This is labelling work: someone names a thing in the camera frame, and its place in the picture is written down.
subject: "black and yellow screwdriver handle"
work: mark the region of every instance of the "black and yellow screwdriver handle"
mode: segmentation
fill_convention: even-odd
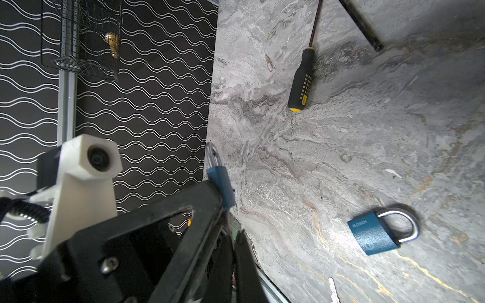
[[[293,84],[291,85],[290,98],[288,99],[288,107],[294,112],[300,112],[307,103],[308,91],[313,80],[311,74],[313,57],[315,57],[314,48],[303,50],[302,62],[296,70],[295,78],[293,78]]]

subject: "cable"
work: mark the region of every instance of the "cable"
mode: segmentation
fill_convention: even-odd
[[[22,199],[0,198],[0,222],[8,213],[14,216],[24,217],[36,223],[47,223],[50,211],[38,204],[23,201]]]

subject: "blue padlock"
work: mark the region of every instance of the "blue padlock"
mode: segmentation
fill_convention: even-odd
[[[403,215],[411,222],[413,230],[409,236],[402,239],[396,238],[386,221],[382,219],[382,217],[392,214]],[[397,249],[401,243],[416,239],[420,233],[416,217],[401,208],[388,208],[380,212],[374,211],[353,219],[347,224],[366,255]]]

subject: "wire mesh basket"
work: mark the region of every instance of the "wire mesh basket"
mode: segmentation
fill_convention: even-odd
[[[121,22],[121,0],[43,0],[42,64],[116,81]]]

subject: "screwdriver shaft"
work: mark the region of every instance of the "screwdriver shaft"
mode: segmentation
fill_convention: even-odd
[[[313,29],[311,30],[310,44],[308,45],[309,48],[313,45],[313,37],[315,37],[315,32],[317,30],[318,16],[320,15],[320,9],[322,8],[322,3],[323,3],[323,0],[318,1],[317,13],[315,15],[315,21],[313,21]]]

